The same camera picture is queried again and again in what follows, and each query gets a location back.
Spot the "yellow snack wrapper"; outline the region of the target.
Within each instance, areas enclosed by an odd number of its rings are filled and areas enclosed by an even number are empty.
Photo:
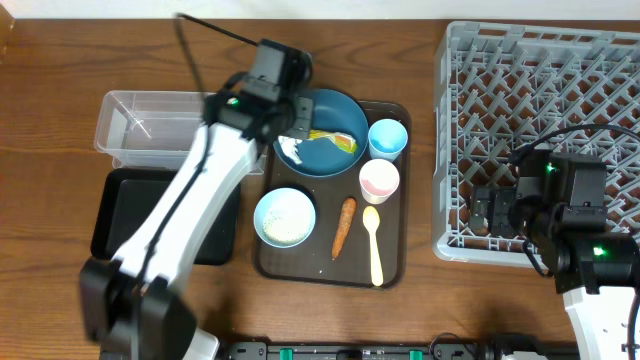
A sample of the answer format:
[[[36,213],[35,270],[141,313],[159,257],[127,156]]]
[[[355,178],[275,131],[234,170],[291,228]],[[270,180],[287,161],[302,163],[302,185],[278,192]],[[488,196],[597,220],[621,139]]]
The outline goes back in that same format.
[[[341,151],[354,154],[358,145],[356,140],[348,134],[340,133],[340,132],[327,132],[322,130],[312,129],[309,133],[309,140],[319,140],[319,139],[327,139],[333,145],[335,145]]]

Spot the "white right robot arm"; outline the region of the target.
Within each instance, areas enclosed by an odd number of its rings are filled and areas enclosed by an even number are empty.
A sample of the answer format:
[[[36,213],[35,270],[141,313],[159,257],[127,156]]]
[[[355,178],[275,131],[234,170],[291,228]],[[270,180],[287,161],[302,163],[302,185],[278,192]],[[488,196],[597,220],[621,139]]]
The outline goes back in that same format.
[[[607,168],[600,158],[532,142],[508,158],[515,185],[477,186],[470,228],[524,238],[534,270],[563,298],[582,359],[639,356],[639,247],[606,228]]]

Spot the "light blue cup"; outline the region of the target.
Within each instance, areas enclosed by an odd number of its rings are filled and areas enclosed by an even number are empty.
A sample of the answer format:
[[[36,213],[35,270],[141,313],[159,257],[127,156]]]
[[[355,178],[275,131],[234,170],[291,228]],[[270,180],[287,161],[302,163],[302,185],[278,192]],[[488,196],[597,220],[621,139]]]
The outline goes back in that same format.
[[[368,132],[369,154],[372,159],[394,162],[408,144],[408,140],[408,131],[400,121],[378,120],[371,125]]]

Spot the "pink white cup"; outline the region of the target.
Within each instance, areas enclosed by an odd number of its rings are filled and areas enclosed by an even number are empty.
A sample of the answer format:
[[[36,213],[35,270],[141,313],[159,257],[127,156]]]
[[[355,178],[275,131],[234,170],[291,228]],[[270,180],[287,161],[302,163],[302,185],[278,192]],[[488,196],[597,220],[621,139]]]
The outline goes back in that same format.
[[[358,180],[363,198],[370,204],[378,205],[398,189],[400,174],[392,162],[373,159],[362,166]]]

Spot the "white tissue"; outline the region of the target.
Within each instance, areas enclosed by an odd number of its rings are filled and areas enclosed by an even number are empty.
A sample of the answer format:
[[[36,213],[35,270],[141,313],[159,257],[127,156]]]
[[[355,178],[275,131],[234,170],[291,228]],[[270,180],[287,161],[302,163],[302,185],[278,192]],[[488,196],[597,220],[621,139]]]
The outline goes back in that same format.
[[[286,136],[279,136],[278,143],[283,154],[287,158],[292,160],[296,165],[300,165],[303,163],[298,154],[298,145],[302,143],[302,140]]]

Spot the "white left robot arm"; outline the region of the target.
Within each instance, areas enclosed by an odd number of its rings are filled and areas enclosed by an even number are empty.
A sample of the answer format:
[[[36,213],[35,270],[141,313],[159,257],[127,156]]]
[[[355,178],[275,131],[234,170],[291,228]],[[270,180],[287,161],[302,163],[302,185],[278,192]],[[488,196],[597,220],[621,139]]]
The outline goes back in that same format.
[[[219,339],[200,329],[181,299],[195,258],[229,196],[263,149],[304,139],[313,102],[310,54],[272,40],[256,45],[249,71],[203,98],[202,122],[181,168],[136,232],[108,262],[79,274],[84,330],[131,359],[213,359]]]

